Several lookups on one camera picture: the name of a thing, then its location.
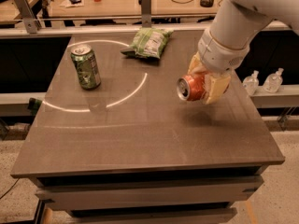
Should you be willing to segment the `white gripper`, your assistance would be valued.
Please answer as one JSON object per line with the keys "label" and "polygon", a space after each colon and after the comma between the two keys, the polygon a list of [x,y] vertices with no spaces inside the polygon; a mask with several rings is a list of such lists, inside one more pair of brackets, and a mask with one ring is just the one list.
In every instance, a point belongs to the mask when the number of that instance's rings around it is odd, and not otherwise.
{"label": "white gripper", "polygon": [[227,90],[231,75],[224,73],[228,70],[235,70],[243,62],[249,53],[249,46],[243,49],[227,48],[221,45],[206,28],[198,42],[198,52],[190,61],[188,75],[197,76],[207,73],[207,70],[215,73],[205,75],[205,95],[206,105],[217,102]]}

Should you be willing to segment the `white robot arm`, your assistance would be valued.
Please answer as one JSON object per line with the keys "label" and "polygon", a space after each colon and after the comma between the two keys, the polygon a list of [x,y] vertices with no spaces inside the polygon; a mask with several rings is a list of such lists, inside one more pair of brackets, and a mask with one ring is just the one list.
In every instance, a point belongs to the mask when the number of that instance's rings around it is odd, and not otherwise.
{"label": "white robot arm", "polygon": [[273,20],[299,34],[299,0],[223,0],[203,32],[188,73],[201,77],[200,99],[213,104],[229,85],[231,73],[249,53],[251,40]]}

